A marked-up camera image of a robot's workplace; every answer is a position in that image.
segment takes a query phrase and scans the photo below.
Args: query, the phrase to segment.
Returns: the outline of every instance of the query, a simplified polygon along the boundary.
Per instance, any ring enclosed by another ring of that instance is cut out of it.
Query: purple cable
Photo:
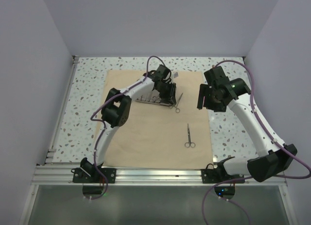
[[[94,198],[90,197],[90,200],[95,200],[95,199],[98,199],[98,198],[102,197],[102,196],[106,193],[106,191],[107,191],[107,189],[108,189],[108,179],[107,179],[107,177],[98,169],[97,164],[96,164],[96,151],[97,151],[97,146],[98,146],[99,140],[101,139],[101,137],[103,136],[103,134],[104,134],[104,132],[105,132],[105,130],[106,130],[106,123],[105,123],[103,120],[94,119],[94,117],[96,116],[96,114],[97,114],[100,110],[102,110],[105,106],[107,106],[107,104],[109,104],[110,102],[112,102],[115,98],[124,95],[125,93],[127,93],[127,92],[129,92],[131,89],[133,89],[134,87],[136,87],[136,86],[142,84],[142,83],[147,79],[147,77],[148,77],[148,71],[149,71],[149,61],[150,61],[150,59],[153,58],[153,57],[154,57],[154,58],[157,58],[158,60],[160,60],[161,63],[165,66],[164,62],[163,62],[159,57],[157,57],[157,56],[150,56],[150,57],[148,58],[148,60],[147,60],[146,75],[145,75],[144,79],[143,79],[142,81],[138,81],[138,82],[135,83],[134,85],[130,86],[126,91],[124,91],[124,92],[122,92],[122,93],[120,93],[120,94],[117,94],[117,95],[115,95],[115,96],[112,96],[112,97],[111,97],[109,100],[107,100],[102,106],[100,106],[100,107],[93,113],[93,115],[91,116],[91,121],[99,121],[99,122],[102,122],[102,123],[104,124],[103,130],[100,132],[100,134],[98,135],[98,138],[96,139],[96,142],[95,142],[95,147],[94,147],[94,166],[95,166],[96,171],[99,173],[99,175],[100,175],[102,178],[104,178],[105,183],[106,183],[106,188],[103,190],[103,192],[101,193],[101,195],[99,195],[99,196],[97,196],[97,197],[94,197]]]
[[[204,222],[208,225],[208,221],[207,221],[207,219],[205,217],[205,214],[204,214],[204,202],[205,202],[205,199],[206,199],[207,195],[209,194],[209,192],[211,192],[215,187],[217,187],[217,186],[219,186],[221,184],[229,184],[229,183],[234,183],[236,181],[247,180],[247,179],[251,179],[251,178],[252,177],[249,176],[249,177],[246,177],[246,178],[236,178],[236,179],[231,179],[231,180],[225,180],[223,182],[217,183],[217,184],[213,185],[212,187],[210,187],[210,189],[207,190],[207,192],[204,194],[204,197],[203,197],[203,200],[202,200],[201,210],[202,210],[202,216],[203,216]],[[251,224],[251,219],[250,219],[249,215],[247,214],[246,210],[240,204],[238,204],[237,202],[231,201],[231,200],[228,200],[228,202],[230,202],[232,204],[235,204],[240,209],[242,209],[244,211],[244,213],[246,214],[246,216],[247,216],[248,223]]]
[[[220,64],[224,63],[224,62],[233,62],[236,63],[242,67],[244,67],[246,69],[246,71],[248,72],[250,78],[251,78],[251,96],[250,96],[250,104],[251,104],[251,108],[254,111],[255,106],[254,106],[254,89],[255,89],[255,80],[253,77],[253,74],[251,72],[251,70],[243,63],[240,63],[238,61],[234,61],[234,60],[225,60],[225,61],[221,61],[219,62],[217,65],[215,65],[215,67],[219,66]],[[263,124],[262,120],[260,119],[259,115],[257,112],[254,112],[254,115],[256,117],[256,119],[258,120],[259,124],[261,125],[261,127],[263,128],[263,130],[265,131],[265,133],[269,136],[269,138],[271,139],[271,141],[274,140],[274,137],[272,136],[272,134],[269,132],[269,130],[266,128],[266,126]],[[293,158],[294,160],[296,160],[298,163],[302,164],[304,167],[306,167],[309,170],[309,174],[305,175],[305,176],[288,176],[288,175],[276,175],[276,177],[281,177],[281,178],[288,178],[288,179],[307,179],[309,177],[311,177],[311,167],[306,164],[304,161],[302,161],[301,159],[299,159],[298,157],[294,156],[292,153],[290,153],[289,151],[287,151],[280,143],[278,143],[277,141],[274,142],[275,145],[277,145],[278,148],[280,148],[282,151],[284,151],[287,155],[289,155],[291,158]]]

